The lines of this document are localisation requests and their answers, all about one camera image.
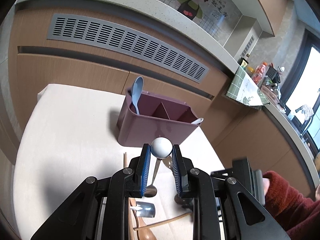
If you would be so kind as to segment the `red sleeve forearm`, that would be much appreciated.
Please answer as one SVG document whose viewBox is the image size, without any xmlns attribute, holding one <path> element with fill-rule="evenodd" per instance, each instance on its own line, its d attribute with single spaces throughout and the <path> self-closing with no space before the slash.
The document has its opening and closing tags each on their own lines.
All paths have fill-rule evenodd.
<svg viewBox="0 0 320 240">
<path fill-rule="evenodd" d="M 319 239 L 319 201 L 305 198 L 274 171 L 263 178 L 270 180 L 265 196 L 265 209 L 291 239 Z"/>
</svg>

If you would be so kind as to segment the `person right hand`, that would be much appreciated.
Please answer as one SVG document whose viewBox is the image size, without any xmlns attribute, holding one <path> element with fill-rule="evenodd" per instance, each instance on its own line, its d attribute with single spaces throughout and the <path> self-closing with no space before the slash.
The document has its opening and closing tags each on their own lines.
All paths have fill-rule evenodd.
<svg viewBox="0 0 320 240">
<path fill-rule="evenodd" d="M 268 189 L 270 187 L 270 180 L 268 178 L 263 178 L 264 196 L 267 195 Z"/>
</svg>

